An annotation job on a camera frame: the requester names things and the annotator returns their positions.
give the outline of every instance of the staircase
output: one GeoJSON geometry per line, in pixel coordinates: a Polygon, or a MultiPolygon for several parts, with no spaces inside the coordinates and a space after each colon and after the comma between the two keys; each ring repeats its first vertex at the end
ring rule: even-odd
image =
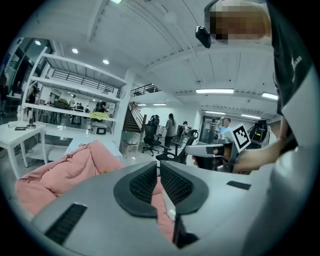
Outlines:
{"type": "Polygon", "coordinates": [[[132,133],[142,133],[145,128],[147,115],[140,114],[134,102],[130,102],[126,110],[123,131],[132,133]]]}

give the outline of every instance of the gray shirt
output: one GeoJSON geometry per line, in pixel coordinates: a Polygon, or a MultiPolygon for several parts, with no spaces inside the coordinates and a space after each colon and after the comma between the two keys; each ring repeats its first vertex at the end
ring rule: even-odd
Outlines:
{"type": "Polygon", "coordinates": [[[166,135],[168,137],[173,137],[176,135],[176,122],[174,122],[174,125],[172,124],[172,120],[169,119],[168,121],[166,121],[166,135]]]}

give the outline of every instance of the recessed ceiling light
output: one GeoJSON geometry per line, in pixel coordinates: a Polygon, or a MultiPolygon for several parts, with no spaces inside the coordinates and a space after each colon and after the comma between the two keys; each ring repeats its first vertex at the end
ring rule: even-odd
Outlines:
{"type": "Polygon", "coordinates": [[[262,97],[268,98],[268,99],[272,99],[272,100],[275,100],[275,101],[277,101],[279,99],[278,95],[267,93],[267,92],[264,92],[262,94],[262,97]]]}
{"type": "Polygon", "coordinates": [[[259,116],[248,115],[248,114],[242,114],[241,116],[245,118],[261,119],[261,117],[259,116]]]}
{"type": "Polygon", "coordinates": [[[197,94],[233,94],[233,89],[198,89],[197,94]]]}
{"type": "Polygon", "coordinates": [[[217,115],[225,115],[226,114],[226,113],[222,113],[222,112],[212,112],[212,111],[206,111],[206,113],[217,114],[217,115]]]}

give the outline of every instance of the white ceiling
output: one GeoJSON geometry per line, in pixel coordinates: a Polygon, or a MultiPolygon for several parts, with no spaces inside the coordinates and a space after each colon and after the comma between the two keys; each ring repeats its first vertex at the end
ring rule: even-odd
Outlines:
{"type": "MultiPolygon", "coordinates": [[[[271,42],[213,44],[195,37],[210,0],[50,0],[30,18],[22,37],[60,42],[65,57],[125,77],[138,73],[136,87],[153,83],[182,104],[202,109],[277,117],[277,104],[261,97],[275,94],[271,42]],[[71,49],[77,48],[78,54],[71,49]],[[102,63],[108,59],[110,64],[102,63]],[[199,88],[232,88],[237,96],[196,95],[199,88]]],[[[159,101],[166,96],[159,95],[159,101]]]]}

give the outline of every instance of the fluorescent light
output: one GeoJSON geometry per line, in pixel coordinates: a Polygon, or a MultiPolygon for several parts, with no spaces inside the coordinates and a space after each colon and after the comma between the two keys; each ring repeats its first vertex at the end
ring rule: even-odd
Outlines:
{"type": "Polygon", "coordinates": [[[268,99],[272,99],[272,100],[275,100],[275,101],[277,101],[279,99],[278,95],[267,93],[267,92],[264,92],[262,94],[262,97],[268,98],[268,99]]]}
{"type": "Polygon", "coordinates": [[[197,94],[233,94],[233,89],[198,89],[197,94]]]}
{"type": "Polygon", "coordinates": [[[206,111],[206,113],[217,114],[217,115],[225,115],[226,114],[226,113],[222,113],[222,112],[212,112],[212,111],[206,111]]]}
{"type": "Polygon", "coordinates": [[[261,117],[259,116],[248,115],[248,114],[242,114],[241,116],[245,118],[261,119],[261,117]]]}

